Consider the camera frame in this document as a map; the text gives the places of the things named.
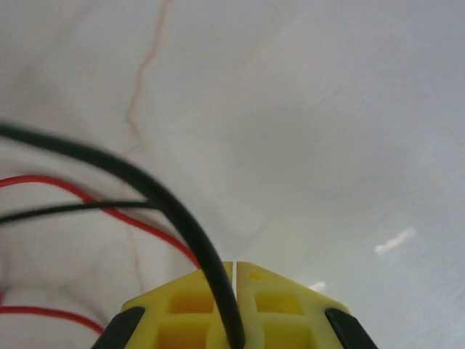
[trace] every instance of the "yellow plastic housing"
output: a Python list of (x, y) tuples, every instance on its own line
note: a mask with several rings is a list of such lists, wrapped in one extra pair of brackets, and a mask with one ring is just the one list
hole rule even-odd
[[(232, 280), (233, 263), (224, 263)], [(257, 265), (238, 262), (238, 304), (245, 349), (343, 349), (325, 309), (340, 303)], [(145, 308), (125, 349), (228, 349), (225, 330), (202, 270), (128, 301)]]

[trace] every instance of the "marble surface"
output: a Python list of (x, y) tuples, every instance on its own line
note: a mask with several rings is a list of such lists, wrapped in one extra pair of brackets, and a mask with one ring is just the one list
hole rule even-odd
[[(224, 260), (340, 300), (380, 348), (456, 349), (464, 14), (454, 0), (3, 0), (0, 114), (145, 168)], [(134, 196), (93, 169), (3, 141), (0, 164), (2, 177), (62, 175), (108, 198)], [(0, 209), (72, 199), (23, 185), (1, 189)], [(5, 304), (100, 323), (192, 270), (97, 212), (2, 228), (0, 242)], [(0, 337), (3, 348), (95, 339), (27, 316), (1, 316)]]

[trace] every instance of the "electrical wire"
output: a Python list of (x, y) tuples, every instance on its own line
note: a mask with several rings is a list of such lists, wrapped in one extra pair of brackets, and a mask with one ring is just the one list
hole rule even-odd
[(89, 204), (61, 204), (49, 207), (39, 207), (27, 211), (13, 212), (0, 216), (0, 225), (17, 222), (18, 220), (28, 220), (39, 218), (51, 214), (70, 213), (87, 211), (92, 209), (150, 209), (152, 205), (141, 201), (99, 201)]
[(242, 349), (245, 332), (239, 307), (226, 270), (209, 238), (195, 218), (150, 175), (128, 162), (95, 148), (0, 122), (0, 136), (15, 142), (70, 157), (111, 173), (159, 208), (197, 257), (222, 318), (232, 349)]
[[(93, 202), (97, 202), (97, 200), (84, 190), (80, 189), (77, 185), (74, 185), (70, 182), (65, 180), (61, 180), (60, 178), (40, 175), (40, 174), (26, 174), (22, 176), (4, 178), (0, 180), (0, 188), (11, 186), (11, 185), (19, 185), (19, 184), (27, 184), (27, 183), (43, 183), (47, 185), (53, 185), (56, 188), (60, 188), (66, 190), (67, 192), (73, 194), (74, 196), (80, 198), (85, 204), (90, 204)], [(190, 249), (185, 246), (181, 241), (179, 241), (176, 237), (168, 234), (161, 229), (158, 229), (150, 224), (142, 222), (141, 220), (137, 220), (133, 217), (124, 214), (123, 212), (118, 211), (117, 209), (102, 209), (103, 212), (117, 218), (118, 220), (125, 222), (129, 225), (132, 225), (140, 230), (143, 230), (150, 235), (156, 236), (161, 240), (167, 242), (168, 244), (172, 245), (175, 249), (178, 249), (184, 256), (186, 256), (197, 268), (199, 268), (199, 264), (197, 258), (195, 258), (194, 254)]]
[(87, 318), (85, 316), (72, 313), (70, 311), (56, 310), (51, 308), (40, 308), (40, 307), (31, 307), (31, 306), (12, 306), (4, 305), (0, 306), (0, 314), (16, 314), (16, 315), (38, 315), (38, 316), (47, 316), (49, 318), (60, 318), (64, 320), (69, 320), (77, 324), (81, 324), (99, 336), (103, 333), (104, 328), (97, 324), (95, 321)]

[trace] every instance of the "black rubber pad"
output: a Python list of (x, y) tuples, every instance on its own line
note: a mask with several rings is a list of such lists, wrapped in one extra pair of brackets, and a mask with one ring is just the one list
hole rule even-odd
[(378, 349), (356, 318), (339, 309), (327, 309), (326, 318), (344, 349)]
[(91, 349), (124, 349), (144, 312), (144, 308), (134, 307), (119, 313)]

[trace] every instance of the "black wire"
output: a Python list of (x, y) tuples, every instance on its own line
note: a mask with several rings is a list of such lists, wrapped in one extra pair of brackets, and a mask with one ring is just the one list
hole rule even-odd
[(202, 227), (162, 184), (116, 156), (60, 137), (14, 127), (6, 122), (0, 122), (0, 137), (88, 163), (118, 177), (149, 199), (165, 214), (197, 257), (217, 303), (230, 347), (243, 348), (246, 341), (243, 322), (226, 270)]
[(13, 223), (18, 220), (28, 220), (68, 212), (86, 211), (91, 209), (153, 209), (153, 205), (146, 201), (99, 201), (88, 204), (61, 204), (56, 206), (39, 207), (25, 211), (13, 212), (0, 216), (0, 225)]

